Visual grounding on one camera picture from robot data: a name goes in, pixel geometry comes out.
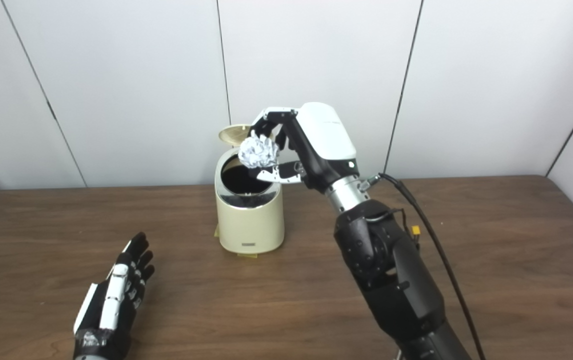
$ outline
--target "trash can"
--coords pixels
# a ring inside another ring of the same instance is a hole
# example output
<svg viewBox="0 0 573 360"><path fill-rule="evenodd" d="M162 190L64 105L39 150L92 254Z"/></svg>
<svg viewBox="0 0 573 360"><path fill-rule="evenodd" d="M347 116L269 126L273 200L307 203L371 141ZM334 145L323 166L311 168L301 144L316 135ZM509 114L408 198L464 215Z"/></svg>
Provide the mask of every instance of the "trash can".
<svg viewBox="0 0 573 360"><path fill-rule="evenodd" d="M215 168L215 200L220 244L232 253L253 255L280 247L285 224L282 185L249 175L238 159L250 125L223 129L221 141L234 146L223 153Z"/></svg>

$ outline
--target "trash can opening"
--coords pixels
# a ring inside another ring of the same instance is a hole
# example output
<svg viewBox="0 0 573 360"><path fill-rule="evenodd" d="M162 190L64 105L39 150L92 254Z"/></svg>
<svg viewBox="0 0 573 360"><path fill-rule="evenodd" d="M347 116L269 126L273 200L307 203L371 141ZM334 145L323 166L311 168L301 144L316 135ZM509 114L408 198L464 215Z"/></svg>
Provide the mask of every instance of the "trash can opening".
<svg viewBox="0 0 573 360"><path fill-rule="evenodd" d="M240 196L261 194L271 187L271 182L257 180L249 175L249 169L241 164L235 153L222 166L222 184L232 193Z"/></svg>

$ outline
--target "wooden table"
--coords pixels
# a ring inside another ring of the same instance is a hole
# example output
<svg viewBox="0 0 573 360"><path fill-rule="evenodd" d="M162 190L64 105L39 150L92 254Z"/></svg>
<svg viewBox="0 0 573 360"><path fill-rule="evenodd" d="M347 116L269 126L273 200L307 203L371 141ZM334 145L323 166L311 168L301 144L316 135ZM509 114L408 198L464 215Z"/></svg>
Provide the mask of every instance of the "wooden table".
<svg viewBox="0 0 573 360"><path fill-rule="evenodd" d="M407 186L442 239L487 357L573 359L573 205L556 185L523 176ZM211 186L0 191L0 360L69 360L88 285L138 231L157 272L129 359L390 360L396 346L341 259L326 199L304 186L284 192L284 245L250 259L213 237ZM384 182L370 193L405 205ZM420 241L475 357L431 240Z"/></svg>

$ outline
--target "black and white robotic hand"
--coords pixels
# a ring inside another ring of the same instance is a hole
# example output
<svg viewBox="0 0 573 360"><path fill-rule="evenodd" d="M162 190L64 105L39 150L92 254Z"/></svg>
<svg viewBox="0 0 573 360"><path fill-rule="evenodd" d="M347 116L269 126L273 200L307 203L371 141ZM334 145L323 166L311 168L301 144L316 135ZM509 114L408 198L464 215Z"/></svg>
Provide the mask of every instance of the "black and white robotic hand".
<svg viewBox="0 0 573 360"><path fill-rule="evenodd" d="M91 284L73 326L74 360L123 360L131 347L131 326L154 274L154 255L140 232L117 256L106 280Z"/></svg>
<svg viewBox="0 0 573 360"><path fill-rule="evenodd" d="M257 116L248 136L269 137L278 126L275 143L283 150L288 139L299 161L245 164L251 175L266 182L303 182L328 198L337 212L334 237L344 262L376 322L403 357L470 360L447 321L444 298L419 250L396 223L396 210L367 193L379 177L360 180L356 149L335 110L318 102L299 109L269 107Z"/></svg>

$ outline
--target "open lid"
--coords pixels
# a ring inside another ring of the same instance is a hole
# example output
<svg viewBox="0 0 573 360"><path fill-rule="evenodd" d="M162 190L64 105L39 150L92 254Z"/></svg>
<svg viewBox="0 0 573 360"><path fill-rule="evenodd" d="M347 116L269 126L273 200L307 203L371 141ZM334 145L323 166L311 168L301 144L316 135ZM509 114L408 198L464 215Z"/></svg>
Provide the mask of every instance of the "open lid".
<svg viewBox="0 0 573 360"><path fill-rule="evenodd" d="M220 131L218 137L220 140L231 145L240 146L247 136L249 135L249 129L251 125L247 123L238 123L236 125L227 126Z"/></svg>

